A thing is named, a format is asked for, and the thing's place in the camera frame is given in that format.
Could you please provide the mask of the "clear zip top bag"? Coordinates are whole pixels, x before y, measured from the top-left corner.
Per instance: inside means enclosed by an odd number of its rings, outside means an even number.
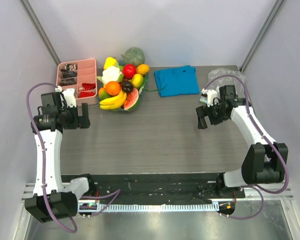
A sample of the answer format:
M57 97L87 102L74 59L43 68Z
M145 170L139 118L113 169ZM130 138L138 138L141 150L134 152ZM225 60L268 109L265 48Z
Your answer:
M219 93L218 98L221 98L220 87L224 87L227 85L234 85L236 89L236 95L239 98L244 98L244 87L241 82L238 81L240 79L243 83L246 82L246 76L237 70L230 70L225 68L218 68L212 70L208 74L208 87L205 88L207 90L216 90Z

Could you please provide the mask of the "orange fruit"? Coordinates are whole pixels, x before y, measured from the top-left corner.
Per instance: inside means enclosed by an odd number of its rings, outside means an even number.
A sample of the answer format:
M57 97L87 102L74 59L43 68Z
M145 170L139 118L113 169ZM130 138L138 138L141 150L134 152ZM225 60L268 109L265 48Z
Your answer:
M116 81L110 81L105 87L107 93L111 96L116 96L121 91L120 83Z

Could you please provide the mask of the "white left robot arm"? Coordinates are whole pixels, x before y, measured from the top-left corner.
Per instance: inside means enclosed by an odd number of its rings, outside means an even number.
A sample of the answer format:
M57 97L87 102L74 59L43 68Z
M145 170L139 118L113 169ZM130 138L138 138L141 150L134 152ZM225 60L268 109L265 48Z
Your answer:
M39 222L73 217L81 197L89 200L96 195L90 175L84 174L63 186L60 170L60 147L63 131L90 126L88 105L78 114L75 89L41 95L42 105L34 116L31 128L37 147L37 169L33 196L25 200L26 210Z

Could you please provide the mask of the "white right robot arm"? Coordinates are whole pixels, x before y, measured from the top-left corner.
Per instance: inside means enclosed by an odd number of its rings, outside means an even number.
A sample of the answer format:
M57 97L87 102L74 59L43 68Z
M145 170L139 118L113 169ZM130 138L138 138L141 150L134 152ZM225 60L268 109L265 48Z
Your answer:
M249 148L239 169L218 175L215 185L217 195L225 198L234 188L249 186L257 186L270 194L284 192L289 184L288 147L265 131L248 98L239 98L234 85L223 86L218 91L204 88L201 96L204 104L196 108L198 128L207 128L205 118L209 118L215 126L231 120Z

